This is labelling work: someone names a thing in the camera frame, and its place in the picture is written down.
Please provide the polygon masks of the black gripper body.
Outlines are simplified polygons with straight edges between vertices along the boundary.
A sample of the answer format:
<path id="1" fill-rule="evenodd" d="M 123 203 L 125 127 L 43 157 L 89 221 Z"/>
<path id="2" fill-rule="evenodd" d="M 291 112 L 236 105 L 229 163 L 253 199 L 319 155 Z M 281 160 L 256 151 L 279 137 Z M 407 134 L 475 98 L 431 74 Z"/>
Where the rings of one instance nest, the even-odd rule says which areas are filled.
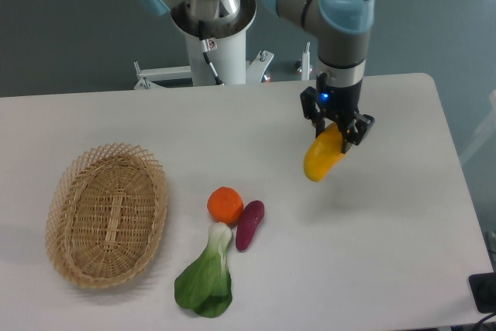
<path id="1" fill-rule="evenodd" d="M 362 81 L 348 87 L 336 87 L 331 77 L 321 73 L 316 79 L 316 104 L 319 115 L 340 125 L 349 125 L 359 112 Z"/>

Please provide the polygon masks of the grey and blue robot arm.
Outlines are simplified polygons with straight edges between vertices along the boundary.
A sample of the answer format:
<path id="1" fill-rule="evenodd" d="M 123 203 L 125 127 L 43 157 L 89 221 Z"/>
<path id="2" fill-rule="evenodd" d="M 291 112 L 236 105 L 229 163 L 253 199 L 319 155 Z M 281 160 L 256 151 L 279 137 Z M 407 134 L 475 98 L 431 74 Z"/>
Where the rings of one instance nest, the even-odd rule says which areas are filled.
<path id="1" fill-rule="evenodd" d="M 246 30 L 257 4 L 292 22 L 318 41 L 316 83 L 301 94 L 306 119 L 317 133 L 326 121 L 339 130 L 339 150 L 347 152 L 374 124 L 360 112 L 375 0 L 140 0 L 151 12 L 170 14 L 188 42 L 195 85 L 248 82 Z"/>

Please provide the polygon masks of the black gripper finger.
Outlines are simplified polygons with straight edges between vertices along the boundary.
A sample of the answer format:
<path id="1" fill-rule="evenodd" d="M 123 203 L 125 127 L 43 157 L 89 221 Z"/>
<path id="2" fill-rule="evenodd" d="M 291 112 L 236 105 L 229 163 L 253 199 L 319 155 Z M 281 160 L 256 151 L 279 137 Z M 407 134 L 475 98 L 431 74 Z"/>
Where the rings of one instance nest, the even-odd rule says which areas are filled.
<path id="1" fill-rule="evenodd" d="M 326 128 L 330 95 L 328 92 L 318 92 L 316 88 L 308 86 L 300 94 L 300 99 L 303 116 L 312 122 L 317 138 Z"/>
<path id="2" fill-rule="evenodd" d="M 352 146 L 360 145 L 374 123 L 375 118 L 373 116 L 358 111 L 345 112 L 340 116 L 337 119 L 337 126 L 343 139 L 341 152 L 347 153 Z"/>

